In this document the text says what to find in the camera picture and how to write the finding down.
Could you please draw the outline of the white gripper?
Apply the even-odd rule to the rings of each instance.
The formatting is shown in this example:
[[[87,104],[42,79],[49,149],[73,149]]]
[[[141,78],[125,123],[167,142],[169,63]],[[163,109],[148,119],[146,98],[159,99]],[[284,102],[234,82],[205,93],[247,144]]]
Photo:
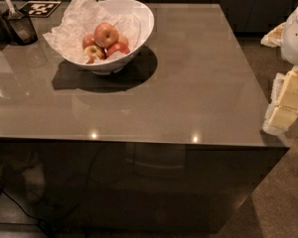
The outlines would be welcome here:
[[[281,47],[282,57],[294,64],[286,74],[273,80],[271,103],[262,129],[270,135],[285,133],[298,118],[298,6],[285,23],[279,24],[260,41],[266,47]]]

